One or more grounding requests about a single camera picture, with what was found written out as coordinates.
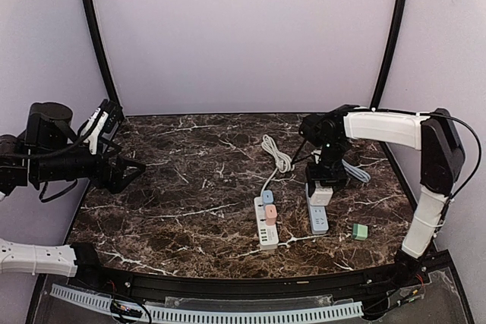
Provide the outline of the pink plug charger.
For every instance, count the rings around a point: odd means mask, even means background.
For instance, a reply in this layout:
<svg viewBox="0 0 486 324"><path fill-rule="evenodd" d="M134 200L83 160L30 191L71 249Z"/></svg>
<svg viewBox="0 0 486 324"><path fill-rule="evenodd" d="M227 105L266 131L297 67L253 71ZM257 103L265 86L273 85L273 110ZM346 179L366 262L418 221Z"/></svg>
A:
<svg viewBox="0 0 486 324"><path fill-rule="evenodd" d="M276 224L278 212L274 204L267 204L264 207L264 215L267 226L274 226Z"/></svg>

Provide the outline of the blue plug charger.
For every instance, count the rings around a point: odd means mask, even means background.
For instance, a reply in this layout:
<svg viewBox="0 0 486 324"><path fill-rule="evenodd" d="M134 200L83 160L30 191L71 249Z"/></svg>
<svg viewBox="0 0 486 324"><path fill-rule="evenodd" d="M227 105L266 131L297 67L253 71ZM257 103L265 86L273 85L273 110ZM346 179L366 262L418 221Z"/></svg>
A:
<svg viewBox="0 0 486 324"><path fill-rule="evenodd" d="M273 196L273 192L271 190L264 190L262 195L261 195L261 198L262 198L262 203L265 206L274 204L274 196Z"/></svg>

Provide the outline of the grey blue power strip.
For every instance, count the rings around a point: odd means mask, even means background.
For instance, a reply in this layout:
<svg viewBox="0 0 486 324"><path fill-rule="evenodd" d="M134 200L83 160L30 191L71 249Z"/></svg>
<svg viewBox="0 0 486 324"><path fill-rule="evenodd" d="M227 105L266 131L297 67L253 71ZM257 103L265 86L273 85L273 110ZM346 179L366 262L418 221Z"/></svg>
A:
<svg viewBox="0 0 486 324"><path fill-rule="evenodd" d="M329 224L325 207L311 205L311 198L308 196L308 186L305 185L305 188L311 232L315 235L326 234L329 230Z"/></svg>

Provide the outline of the green plug charger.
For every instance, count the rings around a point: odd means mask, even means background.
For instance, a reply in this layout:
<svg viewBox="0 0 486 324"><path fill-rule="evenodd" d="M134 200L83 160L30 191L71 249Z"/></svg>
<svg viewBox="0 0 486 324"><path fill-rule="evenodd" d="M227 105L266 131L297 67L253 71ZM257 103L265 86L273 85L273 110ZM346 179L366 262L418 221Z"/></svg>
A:
<svg viewBox="0 0 486 324"><path fill-rule="evenodd" d="M368 238L368 226L354 223L352 226L352 239L364 241Z"/></svg>

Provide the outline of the white power strip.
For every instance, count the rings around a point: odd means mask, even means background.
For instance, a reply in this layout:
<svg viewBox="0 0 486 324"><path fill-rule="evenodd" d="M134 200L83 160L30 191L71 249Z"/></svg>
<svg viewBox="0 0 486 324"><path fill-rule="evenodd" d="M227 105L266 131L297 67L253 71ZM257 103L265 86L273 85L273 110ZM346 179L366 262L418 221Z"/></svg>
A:
<svg viewBox="0 0 486 324"><path fill-rule="evenodd" d="M254 198L254 212L257 223L257 235L261 250L275 250L279 244L279 236L276 224L274 226L267 226L264 215L265 205L262 203L261 197Z"/></svg>

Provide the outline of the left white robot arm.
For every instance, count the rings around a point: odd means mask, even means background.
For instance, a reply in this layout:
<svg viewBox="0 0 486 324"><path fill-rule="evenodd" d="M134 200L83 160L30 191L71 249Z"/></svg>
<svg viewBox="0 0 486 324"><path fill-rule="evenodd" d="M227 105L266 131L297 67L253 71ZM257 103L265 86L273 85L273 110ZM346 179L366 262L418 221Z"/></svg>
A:
<svg viewBox="0 0 486 324"><path fill-rule="evenodd" d="M39 201L50 203L71 192L80 179L99 189L121 193L146 166L121 156L121 147L107 139L122 122L122 108L104 99L74 131L72 110L57 102L31 105L26 129L1 136L1 197L32 185ZM1 271L78 277L91 291L107 284L106 272L89 243L41 246L1 241Z"/></svg>

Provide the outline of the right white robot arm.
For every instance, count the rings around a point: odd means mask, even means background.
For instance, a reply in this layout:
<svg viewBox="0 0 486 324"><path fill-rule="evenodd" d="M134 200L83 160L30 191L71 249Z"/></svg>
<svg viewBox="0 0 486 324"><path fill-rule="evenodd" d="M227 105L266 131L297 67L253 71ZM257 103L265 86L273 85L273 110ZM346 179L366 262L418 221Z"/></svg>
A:
<svg viewBox="0 0 486 324"><path fill-rule="evenodd" d="M327 206L333 193L348 180L343 157L351 140L374 140L407 146L421 152L421 195L402 246L400 261L387 281L395 289L415 279L420 260L443 225L448 206L459 192L465 150L454 118L446 109L405 112L343 105L324 114L304 117L299 133L320 149L306 166L306 198L309 206Z"/></svg>

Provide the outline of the white cube socket adapter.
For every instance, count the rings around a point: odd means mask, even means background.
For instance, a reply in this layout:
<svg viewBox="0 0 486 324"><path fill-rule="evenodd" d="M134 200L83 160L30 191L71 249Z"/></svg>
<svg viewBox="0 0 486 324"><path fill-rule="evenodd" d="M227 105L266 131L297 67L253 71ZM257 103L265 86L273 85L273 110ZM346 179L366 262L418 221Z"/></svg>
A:
<svg viewBox="0 0 486 324"><path fill-rule="evenodd" d="M312 190L310 185L306 184L306 199L310 206L328 206L332 197L331 187L318 186Z"/></svg>

